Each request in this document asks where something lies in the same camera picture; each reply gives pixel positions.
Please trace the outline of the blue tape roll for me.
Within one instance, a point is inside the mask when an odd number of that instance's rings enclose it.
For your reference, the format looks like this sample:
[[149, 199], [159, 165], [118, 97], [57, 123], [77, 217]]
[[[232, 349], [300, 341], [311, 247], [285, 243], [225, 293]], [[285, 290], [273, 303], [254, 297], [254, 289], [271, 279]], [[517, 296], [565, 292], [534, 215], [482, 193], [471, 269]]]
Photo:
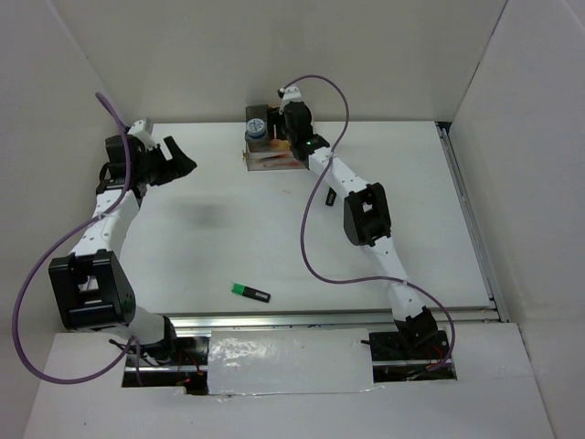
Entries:
[[247, 142], [263, 142], [268, 139], [267, 122], [254, 117], [246, 122], [245, 139]]

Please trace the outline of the clear red pen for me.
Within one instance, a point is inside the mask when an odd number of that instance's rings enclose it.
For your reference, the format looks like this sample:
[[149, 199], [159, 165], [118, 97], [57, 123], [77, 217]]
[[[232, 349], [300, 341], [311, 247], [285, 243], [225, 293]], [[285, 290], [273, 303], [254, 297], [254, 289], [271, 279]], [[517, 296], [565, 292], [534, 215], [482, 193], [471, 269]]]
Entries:
[[285, 159], [290, 159], [290, 158], [292, 158], [291, 155], [279, 154], [279, 155], [270, 155], [270, 156], [262, 157], [262, 158], [257, 159], [257, 161], [260, 163], [264, 163], [264, 162], [270, 162], [273, 160], [285, 160]]

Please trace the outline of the red gel pen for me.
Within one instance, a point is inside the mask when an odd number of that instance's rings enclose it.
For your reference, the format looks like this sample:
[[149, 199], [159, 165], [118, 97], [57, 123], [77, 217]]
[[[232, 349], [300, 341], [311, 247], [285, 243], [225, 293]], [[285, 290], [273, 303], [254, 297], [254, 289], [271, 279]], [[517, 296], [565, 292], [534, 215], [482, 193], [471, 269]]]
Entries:
[[283, 170], [283, 169], [302, 169], [303, 164], [298, 161], [279, 161], [279, 162], [262, 162], [262, 169]]

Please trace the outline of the yellow black highlighter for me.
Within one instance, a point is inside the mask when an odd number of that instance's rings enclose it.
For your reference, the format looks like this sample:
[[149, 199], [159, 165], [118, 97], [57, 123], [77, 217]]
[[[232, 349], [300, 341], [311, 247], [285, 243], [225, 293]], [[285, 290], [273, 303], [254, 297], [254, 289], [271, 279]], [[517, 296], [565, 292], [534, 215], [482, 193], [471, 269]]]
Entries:
[[337, 198], [336, 192], [330, 187], [328, 189], [328, 192], [327, 192], [327, 195], [326, 195], [325, 205], [327, 207], [333, 207], [333, 205], [335, 204], [336, 198]]

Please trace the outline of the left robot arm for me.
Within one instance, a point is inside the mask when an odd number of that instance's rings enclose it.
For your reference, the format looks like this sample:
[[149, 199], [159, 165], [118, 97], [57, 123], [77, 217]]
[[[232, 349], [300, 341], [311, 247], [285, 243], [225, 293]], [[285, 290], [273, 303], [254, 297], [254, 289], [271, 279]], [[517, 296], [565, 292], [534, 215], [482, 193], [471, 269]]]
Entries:
[[136, 337], [152, 359], [168, 365], [180, 354], [176, 330], [168, 317], [137, 304], [120, 253], [147, 189], [185, 177], [197, 164], [171, 136], [147, 148], [134, 135], [115, 135], [105, 147], [108, 160], [96, 188], [96, 221], [68, 255], [52, 259], [48, 267], [58, 313], [71, 331]]

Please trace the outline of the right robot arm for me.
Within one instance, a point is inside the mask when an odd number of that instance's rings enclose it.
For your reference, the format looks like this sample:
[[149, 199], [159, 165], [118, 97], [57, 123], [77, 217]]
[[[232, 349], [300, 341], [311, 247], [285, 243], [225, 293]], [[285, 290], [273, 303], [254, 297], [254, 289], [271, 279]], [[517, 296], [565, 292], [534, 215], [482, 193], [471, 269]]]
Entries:
[[294, 158], [343, 199], [346, 237], [376, 265], [374, 278], [389, 282], [387, 296], [400, 333], [400, 351], [410, 359], [420, 358], [429, 350], [438, 326], [420, 291], [407, 281], [392, 239], [384, 187], [359, 177], [335, 155], [314, 131], [311, 111], [301, 99], [283, 102], [279, 114]]

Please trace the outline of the tan compartment box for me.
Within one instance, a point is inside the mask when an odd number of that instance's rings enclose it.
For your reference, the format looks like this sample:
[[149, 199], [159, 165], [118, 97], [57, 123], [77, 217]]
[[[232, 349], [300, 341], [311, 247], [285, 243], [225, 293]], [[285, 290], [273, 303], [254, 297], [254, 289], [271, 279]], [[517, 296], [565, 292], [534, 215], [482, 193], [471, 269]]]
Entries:
[[290, 142], [286, 135], [284, 115], [279, 113], [279, 108], [270, 106], [267, 111], [268, 135], [271, 149], [276, 151], [289, 151]]

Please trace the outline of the clear plastic organizer tray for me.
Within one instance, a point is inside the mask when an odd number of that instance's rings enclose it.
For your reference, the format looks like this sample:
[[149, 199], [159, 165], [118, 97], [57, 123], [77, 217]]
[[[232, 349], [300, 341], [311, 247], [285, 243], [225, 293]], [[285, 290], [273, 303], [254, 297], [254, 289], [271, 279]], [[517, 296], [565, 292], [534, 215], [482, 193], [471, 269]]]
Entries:
[[304, 102], [288, 103], [282, 112], [267, 104], [248, 106], [245, 114], [249, 171], [307, 168], [309, 155], [321, 146]]

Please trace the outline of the dark grey compartment box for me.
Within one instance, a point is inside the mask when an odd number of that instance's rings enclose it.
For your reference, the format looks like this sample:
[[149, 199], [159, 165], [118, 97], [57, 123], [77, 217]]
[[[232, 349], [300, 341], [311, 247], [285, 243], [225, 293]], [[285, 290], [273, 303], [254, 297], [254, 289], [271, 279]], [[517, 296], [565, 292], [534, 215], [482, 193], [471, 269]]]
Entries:
[[[268, 111], [269, 106], [264, 104], [264, 105], [254, 105], [254, 106], [248, 106], [246, 108], [246, 122], [254, 117], [259, 117], [264, 119], [267, 122], [267, 111]], [[263, 153], [263, 152], [267, 152], [270, 149], [270, 139], [268, 136], [268, 139], [266, 141], [263, 142], [247, 142], [247, 147], [249, 149], [250, 152], [252, 153]]]

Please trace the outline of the green black highlighter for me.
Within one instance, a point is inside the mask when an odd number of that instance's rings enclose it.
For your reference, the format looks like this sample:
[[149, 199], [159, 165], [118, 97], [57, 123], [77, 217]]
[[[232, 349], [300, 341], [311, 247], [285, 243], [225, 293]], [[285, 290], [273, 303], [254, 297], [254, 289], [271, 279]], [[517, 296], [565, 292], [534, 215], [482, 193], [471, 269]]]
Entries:
[[231, 292], [233, 294], [247, 297], [249, 299], [260, 301], [263, 303], [269, 303], [271, 301], [270, 294], [243, 284], [233, 284], [231, 287]]

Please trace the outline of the white cover panel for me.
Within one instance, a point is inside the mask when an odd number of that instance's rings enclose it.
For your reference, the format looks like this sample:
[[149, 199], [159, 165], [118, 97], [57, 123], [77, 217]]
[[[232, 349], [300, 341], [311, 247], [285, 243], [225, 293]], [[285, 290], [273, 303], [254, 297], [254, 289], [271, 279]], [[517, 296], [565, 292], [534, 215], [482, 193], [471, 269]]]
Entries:
[[207, 355], [212, 395], [356, 393], [374, 388], [367, 331], [214, 331]]

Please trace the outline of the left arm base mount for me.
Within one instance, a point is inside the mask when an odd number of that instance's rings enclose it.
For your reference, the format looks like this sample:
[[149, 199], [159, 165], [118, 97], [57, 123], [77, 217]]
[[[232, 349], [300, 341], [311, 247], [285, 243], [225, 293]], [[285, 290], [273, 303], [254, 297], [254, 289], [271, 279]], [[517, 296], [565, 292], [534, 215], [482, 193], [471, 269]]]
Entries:
[[207, 369], [210, 337], [180, 337], [167, 317], [161, 340], [132, 345], [126, 356], [123, 388], [177, 387], [186, 394], [208, 395]]

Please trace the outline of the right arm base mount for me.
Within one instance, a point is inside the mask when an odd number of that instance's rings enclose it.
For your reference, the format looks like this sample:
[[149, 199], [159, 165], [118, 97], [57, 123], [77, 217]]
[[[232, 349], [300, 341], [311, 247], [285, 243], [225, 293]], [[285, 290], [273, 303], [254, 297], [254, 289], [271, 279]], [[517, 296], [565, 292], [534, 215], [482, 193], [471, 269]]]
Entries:
[[418, 348], [408, 347], [397, 329], [369, 332], [360, 343], [369, 350], [376, 384], [456, 379], [455, 367], [450, 359], [444, 366], [433, 369], [443, 361], [451, 347], [444, 329]]

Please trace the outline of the aluminium frame rail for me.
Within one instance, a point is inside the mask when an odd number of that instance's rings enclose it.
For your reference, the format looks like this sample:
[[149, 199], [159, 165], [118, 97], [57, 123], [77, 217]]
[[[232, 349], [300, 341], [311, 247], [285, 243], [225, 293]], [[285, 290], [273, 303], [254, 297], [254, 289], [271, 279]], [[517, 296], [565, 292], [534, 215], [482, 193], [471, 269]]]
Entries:
[[[410, 281], [436, 318], [498, 319], [495, 293], [468, 231], [457, 187], [432, 122], [319, 123], [360, 177], [386, 190], [392, 236]], [[196, 170], [151, 188], [122, 246], [140, 306], [178, 329], [385, 324], [386, 287], [351, 245], [340, 203], [306, 170], [250, 172], [242, 123], [159, 123]], [[231, 292], [243, 284], [269, 303]]]

